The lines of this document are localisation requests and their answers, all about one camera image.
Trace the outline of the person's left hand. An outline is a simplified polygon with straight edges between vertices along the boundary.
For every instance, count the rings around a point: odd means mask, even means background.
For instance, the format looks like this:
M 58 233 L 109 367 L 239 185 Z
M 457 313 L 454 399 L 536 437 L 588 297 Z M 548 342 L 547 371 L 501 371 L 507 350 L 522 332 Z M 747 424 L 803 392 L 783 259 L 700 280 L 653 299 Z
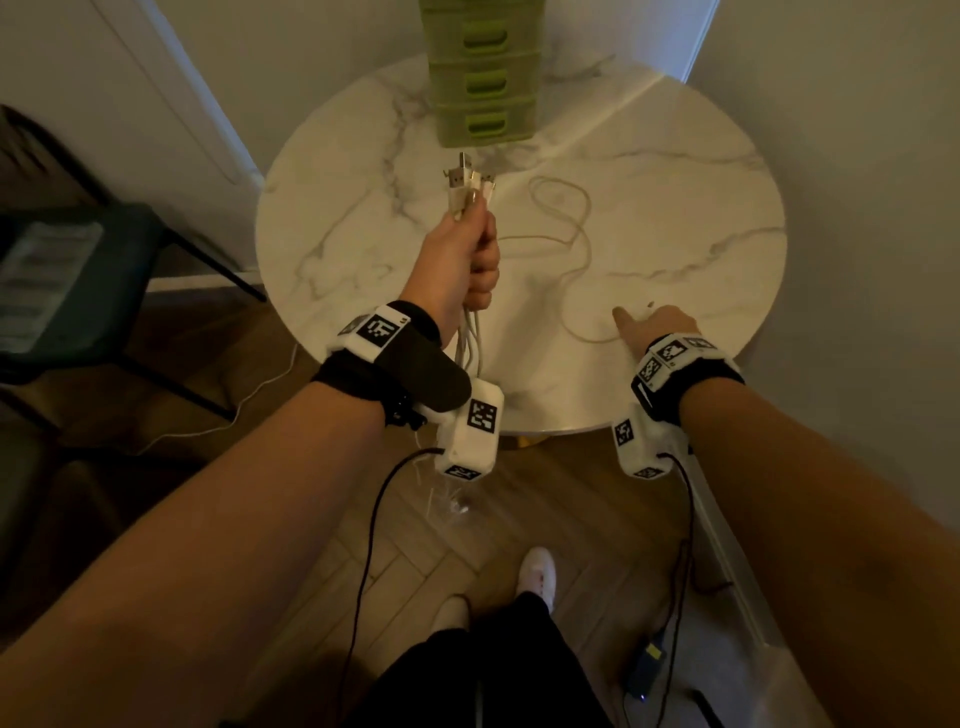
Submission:
M 424 238 L 399 298 L 418 306 L 438 327 L 440 345 L 450 345 L 464 310 L 487 310 L 500 278 L 497 219 L 487 209 L 486 237 L 458 242 L 456 219 L 443 216 Z

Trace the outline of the person's right hand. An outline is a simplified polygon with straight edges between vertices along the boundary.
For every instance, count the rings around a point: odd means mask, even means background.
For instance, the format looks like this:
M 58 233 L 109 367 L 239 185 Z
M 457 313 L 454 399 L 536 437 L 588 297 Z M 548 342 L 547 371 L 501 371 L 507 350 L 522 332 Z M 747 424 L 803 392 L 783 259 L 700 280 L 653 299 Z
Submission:
M 656 341 L 671 334 L 700 334 L 697 321 L 677 306 L 665 305 L 647 311 L 647 346 L 627 346 L 634 361 L 640 362 L 648 348 Z

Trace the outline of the person's left forearm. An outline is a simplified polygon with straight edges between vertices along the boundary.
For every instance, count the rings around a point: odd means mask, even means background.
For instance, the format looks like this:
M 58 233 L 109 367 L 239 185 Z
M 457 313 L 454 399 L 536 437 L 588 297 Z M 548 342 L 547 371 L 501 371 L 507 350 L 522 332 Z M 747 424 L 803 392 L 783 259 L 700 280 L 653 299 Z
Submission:
M 379 402 L 307 384 L 0 654 L 0 728 L 215 728 L 384 430 Z

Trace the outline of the person's right forearm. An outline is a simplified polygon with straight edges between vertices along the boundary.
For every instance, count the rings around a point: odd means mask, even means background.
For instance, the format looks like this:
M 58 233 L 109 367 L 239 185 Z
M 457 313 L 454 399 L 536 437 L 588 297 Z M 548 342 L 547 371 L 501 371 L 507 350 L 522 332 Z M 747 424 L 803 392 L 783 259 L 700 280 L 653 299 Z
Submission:
M 960 536 L 741 383 L 679 418 L 833 723 L 960 728 Z

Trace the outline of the round white marble table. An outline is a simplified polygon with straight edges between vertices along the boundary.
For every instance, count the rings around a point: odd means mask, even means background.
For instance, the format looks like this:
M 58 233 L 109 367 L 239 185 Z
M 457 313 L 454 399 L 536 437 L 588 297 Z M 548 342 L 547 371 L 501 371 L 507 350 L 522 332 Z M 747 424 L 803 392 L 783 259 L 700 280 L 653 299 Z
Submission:
M 786 269 L 779 189 L 721 109 L 614 55 L 557 53 L 545 73 L 536 135 L 467 151 L 495 178 L 501 274 L 479 330 L 505 435 L 604 429 L 633 401 L 613 308 L 677 306 L 736 356 Z M 457 160 L 437 138 L 425 54 L 354 81 L 289 137 L 258 202 L 256 261 L 312 357 L 399 296 Z

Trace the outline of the green plastic drawer organizer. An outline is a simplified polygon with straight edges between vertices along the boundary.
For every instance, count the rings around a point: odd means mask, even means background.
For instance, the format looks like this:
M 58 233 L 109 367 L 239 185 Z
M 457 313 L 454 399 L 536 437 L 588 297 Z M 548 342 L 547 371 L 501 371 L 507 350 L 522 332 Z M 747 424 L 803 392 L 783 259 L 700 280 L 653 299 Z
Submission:
M 438 143 L 534 137 L 546 0 L 417 0 Z

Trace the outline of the clear plastic wrapper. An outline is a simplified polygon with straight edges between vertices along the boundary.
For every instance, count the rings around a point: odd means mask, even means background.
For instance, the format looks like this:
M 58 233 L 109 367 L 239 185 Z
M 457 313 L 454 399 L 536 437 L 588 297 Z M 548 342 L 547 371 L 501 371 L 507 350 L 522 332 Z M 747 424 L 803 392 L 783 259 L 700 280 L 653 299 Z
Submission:
M 427 487 L 422 515 L 433 528 L 459 526 L 471 513 L 469 495 L 452 481 L 436 481 Z

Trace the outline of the person's white right shoe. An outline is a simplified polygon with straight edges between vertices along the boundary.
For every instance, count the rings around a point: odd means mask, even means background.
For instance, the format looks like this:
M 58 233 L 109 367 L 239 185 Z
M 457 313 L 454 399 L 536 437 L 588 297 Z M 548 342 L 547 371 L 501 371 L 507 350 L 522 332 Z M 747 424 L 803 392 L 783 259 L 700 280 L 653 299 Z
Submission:
M 552 553 L 544 546 L 530 548 L 518 570 L 516 596 L 539 598 L 548 614 L 554 611 L 557 594 L 557 567 Z

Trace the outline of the person's white shoe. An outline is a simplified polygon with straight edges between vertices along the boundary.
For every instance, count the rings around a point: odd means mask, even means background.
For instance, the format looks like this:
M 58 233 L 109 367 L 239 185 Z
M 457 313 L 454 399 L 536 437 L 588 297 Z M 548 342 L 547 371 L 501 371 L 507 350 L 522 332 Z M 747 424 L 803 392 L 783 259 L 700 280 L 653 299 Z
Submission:
M 462 593 L 450 595 L 441 603 L 430 627 L 430 634 L 450 630 L 469 632 L 472 623 L 471 603 Z
M 516 596 L 539 598 L 548 614 L 554 611 L 557 594 L 557 567 L 552 553 L 544 546 L 530 548 L 518 570 Z

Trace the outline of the white door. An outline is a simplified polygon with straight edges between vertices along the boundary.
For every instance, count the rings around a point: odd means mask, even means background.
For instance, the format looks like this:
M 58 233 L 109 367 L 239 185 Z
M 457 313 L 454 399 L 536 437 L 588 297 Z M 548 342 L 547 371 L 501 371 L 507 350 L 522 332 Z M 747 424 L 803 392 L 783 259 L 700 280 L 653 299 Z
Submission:
M 89 3 L 221 176 L 260 191 L 258 165 L 156 0 Z

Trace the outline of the person's white left shoe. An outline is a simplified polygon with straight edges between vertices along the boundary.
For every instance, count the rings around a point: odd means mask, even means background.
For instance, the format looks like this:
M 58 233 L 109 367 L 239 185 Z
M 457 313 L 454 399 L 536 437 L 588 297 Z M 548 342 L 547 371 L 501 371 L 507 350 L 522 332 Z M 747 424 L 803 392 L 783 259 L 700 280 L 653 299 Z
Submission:
M 450 630 L 469 632 L 472 623 L 471 603 L 462 593 L 450 595 L 441 603 L 430 627 L 430 634 Z

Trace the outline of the dark blue power bank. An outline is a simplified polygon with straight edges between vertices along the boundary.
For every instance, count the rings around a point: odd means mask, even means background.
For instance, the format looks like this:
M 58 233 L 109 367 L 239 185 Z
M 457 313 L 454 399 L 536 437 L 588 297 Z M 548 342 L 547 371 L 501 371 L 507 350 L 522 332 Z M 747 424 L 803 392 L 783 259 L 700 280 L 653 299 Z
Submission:
M 622 681 L 626 696 L 640 702 L 650 697 L 666 661 L 665 638 L 666 630 L 659 629 L 640 640 Z

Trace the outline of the dark metal chair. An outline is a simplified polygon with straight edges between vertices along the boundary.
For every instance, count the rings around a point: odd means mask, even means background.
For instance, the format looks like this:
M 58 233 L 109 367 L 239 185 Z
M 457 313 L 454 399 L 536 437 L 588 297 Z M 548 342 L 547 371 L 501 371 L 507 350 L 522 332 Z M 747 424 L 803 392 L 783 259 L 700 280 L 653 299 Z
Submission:
M 260 303 L 267 297 L 238 273 L 162 221 L 150 205 L 116 200 L 59 140 L 28 116 L 0 104 L 0 161 L 23 172 L 33 164 L 48 174 L 38 152 L 71 176 L 90 204 L 33 210 L 0 205 L 0 261 L 33 222 L 99 222 L 104 235 L 77 283 L 36 345 L 27 353 L 0 352 L 0 387 L 22 386 L 57 370 L 114 365 L 231 422 L 239 407 L 219 404 L 126 354 L 158 259 L 166 248 L 182 250 Z

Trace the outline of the person's black trousers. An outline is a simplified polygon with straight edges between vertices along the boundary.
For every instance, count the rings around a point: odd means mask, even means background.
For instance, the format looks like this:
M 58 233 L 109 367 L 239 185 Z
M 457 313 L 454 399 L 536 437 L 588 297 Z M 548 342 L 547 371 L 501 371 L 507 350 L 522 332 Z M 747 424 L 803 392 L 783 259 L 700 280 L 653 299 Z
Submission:
M 546 602 L 524 591 L 385 670 L 342 728 L 614 728 Z

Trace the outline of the grey striped seat cushion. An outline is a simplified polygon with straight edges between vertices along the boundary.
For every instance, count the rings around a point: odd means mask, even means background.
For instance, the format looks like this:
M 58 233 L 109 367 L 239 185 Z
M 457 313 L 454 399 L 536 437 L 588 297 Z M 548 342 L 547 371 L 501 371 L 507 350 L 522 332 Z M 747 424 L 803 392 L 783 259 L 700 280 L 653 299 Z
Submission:
M 32 222 L 0 261 L 0 353 L 30 352 L 104 236 L 99 222 Z

